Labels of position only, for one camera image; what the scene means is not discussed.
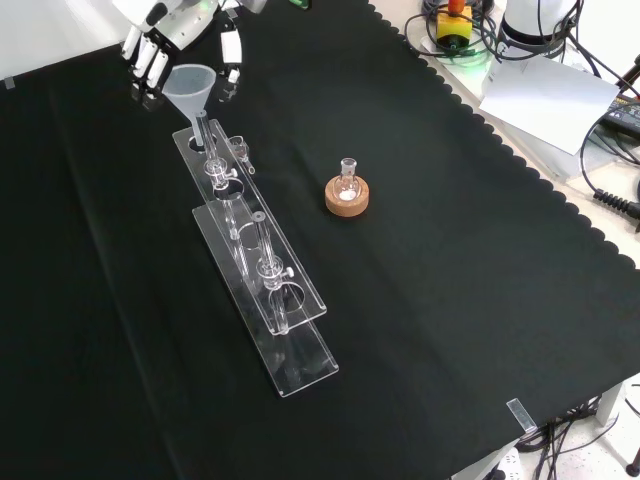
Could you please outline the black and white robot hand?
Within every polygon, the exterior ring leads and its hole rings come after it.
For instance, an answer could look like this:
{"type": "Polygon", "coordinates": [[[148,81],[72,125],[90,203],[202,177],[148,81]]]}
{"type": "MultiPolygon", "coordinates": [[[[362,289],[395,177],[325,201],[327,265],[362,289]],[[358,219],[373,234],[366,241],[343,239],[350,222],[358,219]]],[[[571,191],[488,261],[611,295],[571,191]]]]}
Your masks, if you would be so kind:
{"type": "Polygon", "coordinates": [[[219,32],[222,78],[217,99],[228,102],[240,82],[242,46],[234,21],[235,1],[114,1],[113,7],[130,24],[121,47],[132,81],[133,100],[152,111],[178,56],[206,34],[219,32]]]}

